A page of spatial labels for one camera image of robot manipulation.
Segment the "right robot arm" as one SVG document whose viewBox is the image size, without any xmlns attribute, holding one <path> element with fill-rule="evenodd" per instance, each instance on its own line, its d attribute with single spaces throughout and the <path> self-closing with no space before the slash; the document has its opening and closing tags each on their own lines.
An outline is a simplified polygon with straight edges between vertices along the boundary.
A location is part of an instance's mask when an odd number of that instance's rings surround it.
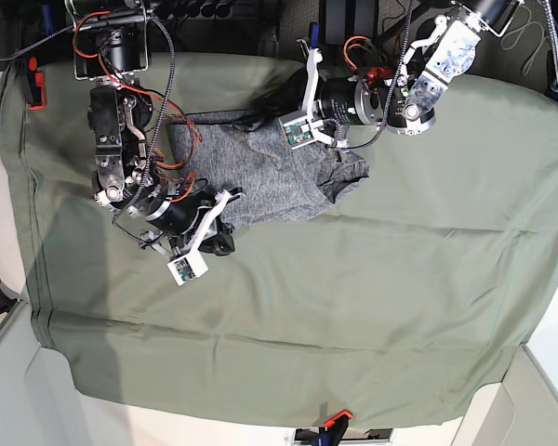
<svg viewBox="0 0 558 446">
<path fill-rule="evenodd" d="M 95 139 L 96 202 L 113 213 L 138 216 L 153 230 L 129 237 L 141 249 L 156 248 L 171 257 L 191 248 L 228 256 L 234 251 L 232 228 L 213 216 L 218 199 L 193 171 L 178 171 L 192 158 L 199 132 L 171 99 L 140 84 L 136 75 L 150 65 L 150 28 L 173 42 L 164 22 L 180 15 L 181 1 L 68 1 L 72 19 L 74 75 L 90 80 L 88 126 Z M 156 148 L 164 120 L 177 117 L 188 129 L 190 147 L 169 163 Z"/>
</svg>

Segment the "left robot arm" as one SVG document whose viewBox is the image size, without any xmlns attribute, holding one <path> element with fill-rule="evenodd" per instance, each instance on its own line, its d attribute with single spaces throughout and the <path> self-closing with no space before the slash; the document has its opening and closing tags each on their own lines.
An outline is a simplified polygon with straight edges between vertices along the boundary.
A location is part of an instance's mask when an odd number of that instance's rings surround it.
<svg viewBox="0 0 558 446">
<path fill-rule="evenodd" d="M 278 120 L 289 148 L 314 142 L 342 151 L 354 151 L 347 133 L 353 125 L 371 126 L 380 137 L 389 129 L 416 136 L 435 121 L 434 107 L 452 80 L 473 64 L 483 33 L 504 35 L 520 6 L 518 1 L 454 1 L 433 20 L 431 33 L 409 39 L 413 15 L 404 20 L 403 46 L 391 66 L 361 71 L 352 61 L 354 47 L 369 49 L 362 35 L 345 41 L 342 56 L 351 71 L 348 77 L 321 74 L 324 60 L 318 45 L 318 24 L 300 40 L 306 58 L 302 70 L 267 98 L 259 112 L 262 121 Z M 502 20 L 502 29 L 494 26 Z"/>
</svg>

